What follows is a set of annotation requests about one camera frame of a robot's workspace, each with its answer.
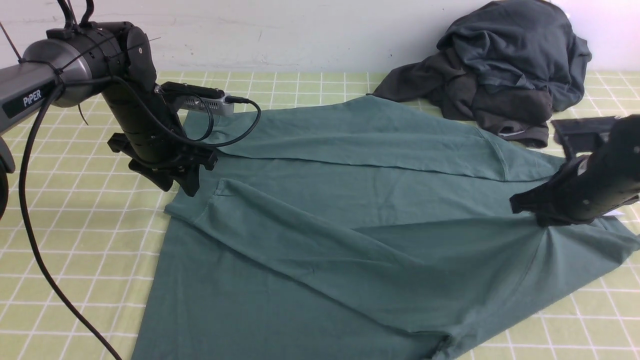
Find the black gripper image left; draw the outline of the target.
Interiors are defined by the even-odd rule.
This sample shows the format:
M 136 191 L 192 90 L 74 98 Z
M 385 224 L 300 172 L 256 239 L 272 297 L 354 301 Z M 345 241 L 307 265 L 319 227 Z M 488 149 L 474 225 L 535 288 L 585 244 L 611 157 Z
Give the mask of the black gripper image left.
M 201 168 L 213 170 L 218 155 L 214 148 L 186 138 L 174 105 L 177 99 L 170 95 L 166 100 L 135 85 L 108 86 L 107 105 L 122 132 L 114 133 L 107 145 L 114 153 L 128 155 L 129 169 L 162 191 L 178 183 L 192 197 L 200 188 Z

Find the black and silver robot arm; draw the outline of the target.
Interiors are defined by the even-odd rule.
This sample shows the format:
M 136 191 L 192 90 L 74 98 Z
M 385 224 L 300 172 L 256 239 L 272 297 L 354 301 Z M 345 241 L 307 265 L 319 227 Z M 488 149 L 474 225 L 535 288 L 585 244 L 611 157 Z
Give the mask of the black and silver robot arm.
M 1 132 L 46 107 L 68 109 L 103 96 L 121 132 L 107 145 L 130 157 L 129 168 L 163 191 L 174 183 L 199 190 L 201 167 L 214 150 L 186 136 L 181 109 L 214 115 L 224 94 L 178 82 L 157 83 L 148 36 L 130 22 L 71 23 L 51 29 L 18 63 L 1 70 Z

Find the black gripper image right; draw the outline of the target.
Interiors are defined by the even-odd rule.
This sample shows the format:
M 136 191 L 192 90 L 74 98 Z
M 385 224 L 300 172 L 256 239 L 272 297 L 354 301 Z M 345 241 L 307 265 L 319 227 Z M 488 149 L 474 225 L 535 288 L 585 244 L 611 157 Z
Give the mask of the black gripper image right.
M 583 155 L 551 179 L 510 197 L 514 214 L 535 215 L 541 227 L 590 224 L 639 200 L 639 158 Z

